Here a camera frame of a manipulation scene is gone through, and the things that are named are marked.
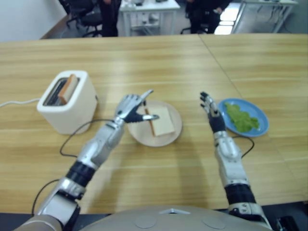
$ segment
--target white desk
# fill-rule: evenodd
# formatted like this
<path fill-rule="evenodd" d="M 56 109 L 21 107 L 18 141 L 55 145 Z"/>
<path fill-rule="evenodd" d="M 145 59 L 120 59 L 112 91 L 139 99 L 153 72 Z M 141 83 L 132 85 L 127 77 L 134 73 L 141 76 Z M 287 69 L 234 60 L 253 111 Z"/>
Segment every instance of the white desk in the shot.
<path fill-rule="evenodd" d="M 125 28 L 125 36 L 130 36 L 131 30 L 131 20 L 130 15 L 131 13 L 159 13 L 159 21 L 160 27 L 164 21 L 163 14 L 164 13 L 171 13 L 172 14 L 172 21 L 170 25 L 170 34 L 174 34 L 174 25 L 175 25 L 175 17 L 176 17 L 176 10 L 178 10 L 180 6 L 177 4 L 175 0 L 167 0 L 164 2 L 156 2 L 155 0 L 145 0 L 142 6 L 136 6 L 132 4 L 128 4 L 124 0 L 121 3 L 120 12 L 123 14 L 123 22 Z"/>
<path fill-rule="evenodd" d="M 274 2 L 271 0 L 242 0 L 241 2 L 241 6 L 239 9 L 239 12 L 237 14 L 236 17 L 236 21 L 234 24 L 234 27 L 232 29 L 232 34 L 236 33 L 237 29 L 238 29 L 238 25 L 241 23 L 242 19 L 243 19 L 243 14 L 245 12 L 245 8 L 248 4 L 258 4 L 258 5 L 271 5 L 271 6 L 282 6 L 282 10 L 279 13 L 279 21 L 276 24 L 273 33 L 277 33 L 280 29 L 280 27 L 282 26 L 283 22 L 285 21 L 285 19 L 289 16 L 289 14 L 291 13 L 293 7 L 295 5 L 298 4 L 297 1 L 295 0 L 280 0 L 279 2 Z"/>

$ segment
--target wooden table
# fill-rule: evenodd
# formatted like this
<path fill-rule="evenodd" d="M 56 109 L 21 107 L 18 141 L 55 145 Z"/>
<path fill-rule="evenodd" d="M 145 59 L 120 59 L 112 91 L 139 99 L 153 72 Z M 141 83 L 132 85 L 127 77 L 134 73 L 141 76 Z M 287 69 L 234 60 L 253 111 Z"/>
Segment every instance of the wooden table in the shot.
<path fill-rule="evenodd" d="M 95 118 L 111 118 L 124 94 L 172 104 L 183 120 L 171 145 L 150 148 L 126 129 L 80 202 L 82 213 L 114 213 L 141 205 L 228 206 L 213 138 L 199 92 L 217 101 L 245 98 L 269 117 L 244 158 L 262 205 L 308 198 L 307 35 L 170 36 L 50 39 L 0 43 L 0 102 L 40 97 L 61 71 L 88 71 L 99 95 Z M 0 108 L 0 212 L 29 213 L 46 182 L 63 176 L 73 158 L 59 155 L 57 134 L 35 103 Z M 78 135 L 65 152 L 77 154 L 98 130 Z M 246 140 L 237 140 L 245 150 Z"/>

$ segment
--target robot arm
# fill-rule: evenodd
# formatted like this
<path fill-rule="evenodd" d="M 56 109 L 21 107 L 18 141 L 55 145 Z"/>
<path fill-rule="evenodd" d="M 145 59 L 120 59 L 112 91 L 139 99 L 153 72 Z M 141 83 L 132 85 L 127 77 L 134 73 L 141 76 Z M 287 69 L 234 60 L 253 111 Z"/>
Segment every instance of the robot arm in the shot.
<path fill-rule="evenodd" d="M 219 163 L 219 174 L 229 202 L 229 214 L 254 221 L 270 229 L 262 207 L 256 203 L 246 171 L 242 164 L 242 152 L 226 126 L 214 100 L 201 92 L 201 107 L 206 111 L 214 134 L 215 156 Z"/>
<path fill-rule="evenodd" d="M 114 119 L 101 127 L 94 138 L 84 145 L 77 161 L 40 205 L 36 216 L 17 230 L 36 228 L 37 230 L 59 231 L 69 229 L 74 225 L 80 212 L 76 200 L 82 199 L 86 186 L 96 170 L 119 144 L 124 124 L 159 118 L 157 115 L 140 115 L 136 112 L 152 92 L 153 90 L 149 90 L 141 96 L 127 95 L 122 99 L 116 109 Z"/>

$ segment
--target white wall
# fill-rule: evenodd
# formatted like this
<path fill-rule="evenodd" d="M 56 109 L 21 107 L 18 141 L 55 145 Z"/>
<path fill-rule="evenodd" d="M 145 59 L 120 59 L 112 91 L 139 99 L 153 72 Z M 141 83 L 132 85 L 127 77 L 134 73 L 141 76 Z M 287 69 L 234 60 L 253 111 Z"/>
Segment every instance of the white wall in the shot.
<path fill-rule="evenodd" d="M 40 39 L 65 15 L 58 0 L 1 0 L 0 41 Z"/>
<path fill-rule="evenodd" d="M 293 8 L 293 12 L 285 20 L 285 27 L 292 33 L 308 33 L 308 1 L 296 0 L 298 5 Z M 281 33 L 287 33 L 284 26 L 280 29 Z"/>

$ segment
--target white cord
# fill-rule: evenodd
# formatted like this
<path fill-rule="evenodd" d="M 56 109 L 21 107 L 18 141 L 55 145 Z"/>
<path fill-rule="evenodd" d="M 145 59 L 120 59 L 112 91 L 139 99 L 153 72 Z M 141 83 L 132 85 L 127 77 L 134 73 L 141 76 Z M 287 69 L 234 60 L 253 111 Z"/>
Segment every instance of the white cord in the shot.
<path fill-rule="evenodd" d="M 26 103 L 33 103 L 35 101 L 39 101 L 40 98 L 37 98 L 37 99 L 32 99 L 32 100 L 28 100 L 28 101 L 23 101 L 23 102 L 19 102 L 19 101 L 8 101 L 8 102 L 5 102 L 3 104 L 0 104 L 0 107 L 3 107 L 5 105 L 8 105 L 8 104 L 11 104 L 11 103 L 15 103 L 15 104 L 26 104 Z"/>

